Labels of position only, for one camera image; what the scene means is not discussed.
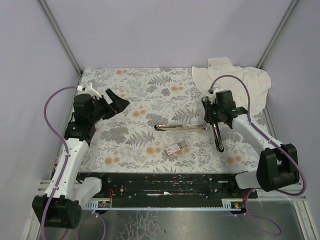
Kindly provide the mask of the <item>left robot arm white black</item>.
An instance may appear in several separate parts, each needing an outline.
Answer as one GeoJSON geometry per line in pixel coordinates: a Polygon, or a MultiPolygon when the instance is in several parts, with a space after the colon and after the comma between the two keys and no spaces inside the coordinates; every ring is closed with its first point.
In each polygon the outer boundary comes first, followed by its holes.
{"type": "Polygon", "coordinates": [[[80,164],[96,132],[96,123],[123,112],[130,104],[111,89],[105,92],[111,99],[89,86],[78,87],[73,99],[73,112],[64,135],[63,144],[53,178],[42,196],[36,196],[32,208],[42,228],[75,229],[79,225],[85,205],[102,189],[102,181],[86,178],[78,188],[75,182],[80,164]]]}

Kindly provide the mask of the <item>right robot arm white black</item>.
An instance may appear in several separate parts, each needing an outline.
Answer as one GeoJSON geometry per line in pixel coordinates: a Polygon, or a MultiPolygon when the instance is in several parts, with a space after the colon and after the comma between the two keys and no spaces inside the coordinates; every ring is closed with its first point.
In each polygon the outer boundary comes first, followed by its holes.
{"type": "Polygon", "coordinates": [[[224,123],[240,134],[259,157],[256,170],[236,174],[238,187],[259,187],[270,192],[298,183],[300,174],[297,169],[297,149],[291,143],[281,143],[255,125],[247,109],[236,106],[231,91],[223,90],[215,95],[214,102],[207,96],[201,101],[205,110],[204,120],[212,126],[217,150],[224,151],[218,126],[219,123],[224,123]]]}

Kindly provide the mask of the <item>red white staple box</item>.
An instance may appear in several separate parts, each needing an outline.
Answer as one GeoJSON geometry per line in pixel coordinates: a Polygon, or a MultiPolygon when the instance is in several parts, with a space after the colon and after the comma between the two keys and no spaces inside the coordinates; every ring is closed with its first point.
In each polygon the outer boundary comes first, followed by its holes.
{"type": "Polygon", "coordinates": [[[184,140],[179,143],[173,144],[172,146],[167,147],[165,149],[165,151],[166,151],[167,155],[170,156],[170,155],[173,155],[173,154],[181,151],[182,149],[184,149],[188,146],[189,146],[189,143],[186,140],[184,140]]]}

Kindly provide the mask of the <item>silver stapler magazine rail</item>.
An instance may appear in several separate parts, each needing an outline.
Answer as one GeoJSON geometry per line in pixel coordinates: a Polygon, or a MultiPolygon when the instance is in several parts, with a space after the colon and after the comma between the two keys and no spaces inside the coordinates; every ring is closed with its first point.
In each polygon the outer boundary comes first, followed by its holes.
{"type": "Polygon", "coordinates": [[[206,124],[156,124],[156,131],[189,131],[201,132],[208,129],[206,124]]]}

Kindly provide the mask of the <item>black stapler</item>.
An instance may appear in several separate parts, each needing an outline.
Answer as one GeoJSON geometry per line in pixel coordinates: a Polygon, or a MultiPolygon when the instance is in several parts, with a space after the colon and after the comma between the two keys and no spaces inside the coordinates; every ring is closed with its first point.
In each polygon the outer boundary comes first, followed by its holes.
{"type": "Polygon", "coordinates": [[[213,130],[214,142],[215,142],[216,149],[222,153],[224,151],[224,146],[223,146],[219,126],[217,123],[212,124],[212,130],[213,130]]]}

